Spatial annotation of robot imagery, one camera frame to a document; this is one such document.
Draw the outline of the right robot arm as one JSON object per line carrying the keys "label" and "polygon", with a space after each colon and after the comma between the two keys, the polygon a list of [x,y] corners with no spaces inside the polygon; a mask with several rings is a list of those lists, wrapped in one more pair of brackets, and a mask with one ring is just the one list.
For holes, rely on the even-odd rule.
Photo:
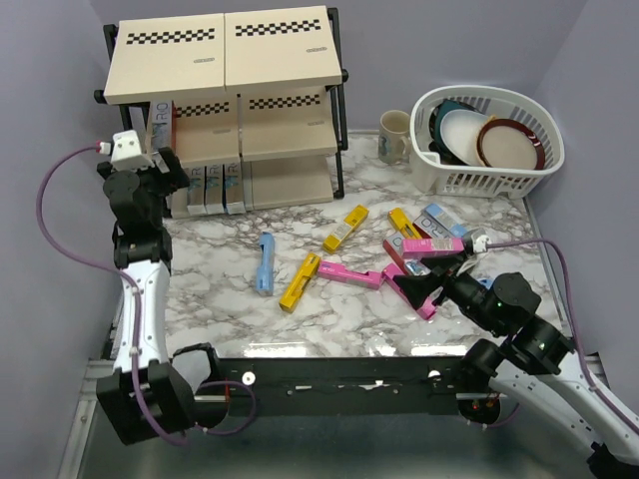
{"label": "right robot arm", "polygon": [[591,374],[575,340],[537,315],[540,297],[521,273],[502,273],[485,286],[462,270],[463,259],[426,257],[426,274],[393,278],[411,305],[425,306],[435,294],[502,340],[470,347],[460,361],[461,383],[502,392],[561,427],[591,449],[595,477],[637,477],[637,415]]}

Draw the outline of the pink toothpaste box diagonal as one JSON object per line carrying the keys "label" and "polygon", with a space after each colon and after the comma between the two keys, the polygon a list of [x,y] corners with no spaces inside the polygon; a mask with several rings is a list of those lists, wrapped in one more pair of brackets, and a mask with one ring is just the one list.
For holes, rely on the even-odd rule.
{"label": "pink toothpaste box diagonal", "polygon": [[403,292],[398,283],[395,281],[399,277],[404,277],[403,271],[394,263],[386,266],[382,271],[384,281],[398,294],[398,296],[408,304],[419,317],[424,320],[430,320],[436,313],[436,307],[427,296],[419,306],[415,306],[409,300],[408,296]]}

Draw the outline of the metallic blue toothpaste box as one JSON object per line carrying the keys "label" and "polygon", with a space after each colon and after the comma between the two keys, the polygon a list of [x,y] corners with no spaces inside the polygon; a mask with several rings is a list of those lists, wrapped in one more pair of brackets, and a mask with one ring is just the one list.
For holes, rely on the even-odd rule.
{"label": "metallic blue toothpaste box", "polygon": [[206,213],[205,168],[191,168],[189,171],[189,178],[190,184],[187,191],[187,210],[191,216],[203,216]]}
{"label": "metallic blue toothpaste box", "polygon": [[244,184],[240,163],[224,164],[224,198],[229,215],[244,214]]}
{"label": "metallic blue toothpaste box", "polygon": [[204,205],[207,215],[219,215],[225,212],[223,165],[212,165],[206,169]]}

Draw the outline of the red metallic toothpaste box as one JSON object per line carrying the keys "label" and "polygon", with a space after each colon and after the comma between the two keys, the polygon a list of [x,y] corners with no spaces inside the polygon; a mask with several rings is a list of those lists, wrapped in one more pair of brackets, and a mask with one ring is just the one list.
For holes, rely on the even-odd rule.
{"label": "red metallic toothpaste box", "polygon": [[159,153],[162,148],[175,149],[176,110],[171,100],[152,102],[147,121],[146,150],[154,164],[165,173],[168,167]]}

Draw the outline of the silver foil toothpaste box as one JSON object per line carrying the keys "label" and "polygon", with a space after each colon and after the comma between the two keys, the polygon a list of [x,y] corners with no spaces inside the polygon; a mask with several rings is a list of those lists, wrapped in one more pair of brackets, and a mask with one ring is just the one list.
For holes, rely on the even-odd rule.
{"label": "silver foil toothpaste box", "polygon": [[406,259],[404,261],[405,270],[410,275],[428,275],[430,274],[430,270],[427,266],[425,266],[420,260],[417,259]]}

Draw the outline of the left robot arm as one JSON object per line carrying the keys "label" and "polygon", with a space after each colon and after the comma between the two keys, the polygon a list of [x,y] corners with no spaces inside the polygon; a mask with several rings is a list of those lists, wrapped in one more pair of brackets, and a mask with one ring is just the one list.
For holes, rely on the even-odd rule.
{"label": "left robot arm", "polygon": [[98,172],[115,216],[114,264],[123,284],[122,336],[111,375],[97,383],[97,398],[126,445],[177,433],[196,423],[195,394],[214,392],[222,379],[219,359],[208,343],[178,351],[195,362],[187,379],[169,356],[164,333],[171,277],[172,240],[163,225],[165,198],[190,181],[175,153],[159,155],[167,166],[122,167],[103,162]]}

